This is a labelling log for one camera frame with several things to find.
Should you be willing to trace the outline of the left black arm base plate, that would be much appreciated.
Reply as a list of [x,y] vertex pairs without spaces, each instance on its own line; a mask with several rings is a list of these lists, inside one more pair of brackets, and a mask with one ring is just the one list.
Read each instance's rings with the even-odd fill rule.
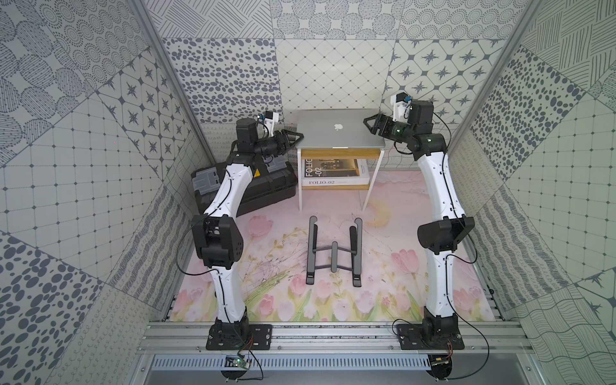
[[271,324],[231,324],[215,322],[210,328],[207,351],[269,351],[273,326]]

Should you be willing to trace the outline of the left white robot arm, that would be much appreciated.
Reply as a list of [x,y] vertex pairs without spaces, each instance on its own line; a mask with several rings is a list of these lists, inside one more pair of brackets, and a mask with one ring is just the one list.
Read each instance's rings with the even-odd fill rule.
[[197,256],[212,275],[218,300],[214,335],[242,345],[249,341],[250,324],[234,267],[244,247],[235,221],[237,211],[255,174],[266,174],[266,158],[286,154],[304,138],[287,129],[275,130],[274,123],[265,118],[237,121],[237,139],[227,158],[221,187],[205,212],[191,222]]

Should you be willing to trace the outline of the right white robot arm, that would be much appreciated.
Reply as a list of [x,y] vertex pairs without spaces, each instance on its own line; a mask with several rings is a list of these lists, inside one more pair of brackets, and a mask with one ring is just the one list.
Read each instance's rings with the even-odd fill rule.
[[459,334],[458,315],[453,306],[452,268],[459,243],[475,226],[465,214],[449,170],[446,140],[433,131],[434,106],[413,99],[405,92],[391,97],[393,115],[370,116],[364,125],[371,134],[394,144],[405,144],[425,179],[432,204],[433,220],[417,229],[420,245],[428,258],[428,300],[421,338],[430,346],[452,341]]

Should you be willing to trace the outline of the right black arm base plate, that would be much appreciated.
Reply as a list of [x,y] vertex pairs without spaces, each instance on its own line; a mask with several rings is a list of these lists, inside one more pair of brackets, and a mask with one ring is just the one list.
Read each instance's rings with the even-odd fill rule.
[[463,350],[465,343],[457,327],[399,323],[394,326],[402,350]]

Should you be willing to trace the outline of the silver laptop computer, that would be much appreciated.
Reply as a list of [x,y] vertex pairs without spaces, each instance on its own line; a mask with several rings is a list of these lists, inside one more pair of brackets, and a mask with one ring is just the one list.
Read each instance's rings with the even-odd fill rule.
[[385,140],[371,134],[364,119],[375,109],[305,110],[298,114],[299,149],[384,149]]

